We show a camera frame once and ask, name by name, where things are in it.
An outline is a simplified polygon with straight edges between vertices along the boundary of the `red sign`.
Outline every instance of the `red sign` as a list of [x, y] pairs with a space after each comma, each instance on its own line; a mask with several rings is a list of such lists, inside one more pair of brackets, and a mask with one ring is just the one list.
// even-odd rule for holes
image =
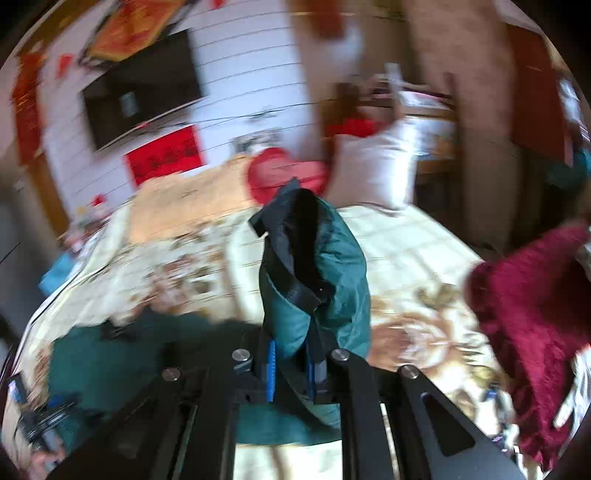
[[160, 137], [127, 154], [136, 186], [148, 179], [203, 166], [193, 127]]

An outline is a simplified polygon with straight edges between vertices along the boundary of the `green bag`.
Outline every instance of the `green bag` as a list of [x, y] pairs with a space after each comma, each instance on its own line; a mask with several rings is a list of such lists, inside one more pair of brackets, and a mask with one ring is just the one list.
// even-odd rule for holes
[[[338, 212], [292, 179], [250, 223], [257, 235], [267, 233], [259, 271], [263, 328], [275, 339], [280, 364], [303, 347], [311, 322], [334, 334], [340, 348], [367, 356], [367, 265]], [[299, 397], [324, 424], [339, 427], [336, 405], [314, 405]]]

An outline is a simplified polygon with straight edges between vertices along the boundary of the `red paper decoration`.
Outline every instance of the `red paper decoration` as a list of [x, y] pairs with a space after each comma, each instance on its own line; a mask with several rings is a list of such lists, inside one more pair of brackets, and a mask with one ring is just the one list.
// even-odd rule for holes
[[66, 72], [70, 68], [72, 64], [72, 60], [74, 60], [74, 55], [70, 53], [64, 53], [60, 55], [59, 60], [57, 61], [57, 79], [61, 80], [63, 77], [66, 76]]
[[202, 167], [193, 127], [160, 137], [127, 154], [136, 186], [148, 179]]
[[41, 150], [41, 120], [37, 105], [41, 53], [28, 53], [21, 58], [17, 84], [12, 91], [18, 153], [21, 165], [30, 165]]

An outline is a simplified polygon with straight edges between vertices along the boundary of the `red pillow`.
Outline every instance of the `red pillow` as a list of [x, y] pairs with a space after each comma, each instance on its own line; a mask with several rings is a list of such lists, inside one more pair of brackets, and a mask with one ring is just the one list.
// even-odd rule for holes
[[264, 205], [293, 177], [302, 188], [321, 195], [326, 187], [327, 168], [319, 161], [292, 160], [282, 148], [271, 147], [252, 160], [246, 177], [252, 197]]
[[327, 133], [329, 137], [334, 135], [354, 135], [355, 137], [369, 137], [378, 132], [376, 122], [367, 118], [348, 118], [339, 125], [329, 125]]
[[587, 225], [563, 225], [510, 257], [478, 265], [467, 281], [469, 306], [511, 377], [519, 446], [552, 469], [571, 423], [554, 416], [573, 383], [570, 361], [591, 342], [591, 283], [574, 259]]

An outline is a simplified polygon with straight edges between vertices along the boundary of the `blue object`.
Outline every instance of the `blue object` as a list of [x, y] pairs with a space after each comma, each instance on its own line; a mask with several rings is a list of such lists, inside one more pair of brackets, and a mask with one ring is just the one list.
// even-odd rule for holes
[[591, 155], [585, 148], [573, 152], [573, 166], [555, 163], [547, 173], [547, 181], [565, 192], [577, 192], [591, 177]]
[[269, 356], [267, 365], [267, 401], [275, 399], [275, 376], [277, 374], [277, 350], [275, 340], [269, 342]]
[[48, 408], [57, 408], [60, 405], [64, 404], [67, 400], [66, 395], [54, 395], [53, 397], [49, 397], [47, 400], [47, 407]]
[[308, 395], [311, 401], [316, 400], [316, 379], [314, 378], [314, 361], [309, 353], [310, 346], [306, 342], [306, 376], [308, 378]]
[[491, 398], [495, 398], [496, 399], [496, 390], [487, 390], [486, 393], [484, 394], [484, 401], [488, 401]]
[[72, 268], [74, 268], [74, 259], [68, 252], [66, 252], [58, 258], [49, 271], [43, 275], [43, 278], [39, 282], [39, 289], [46, 297], [48, 297], [66, 281]]

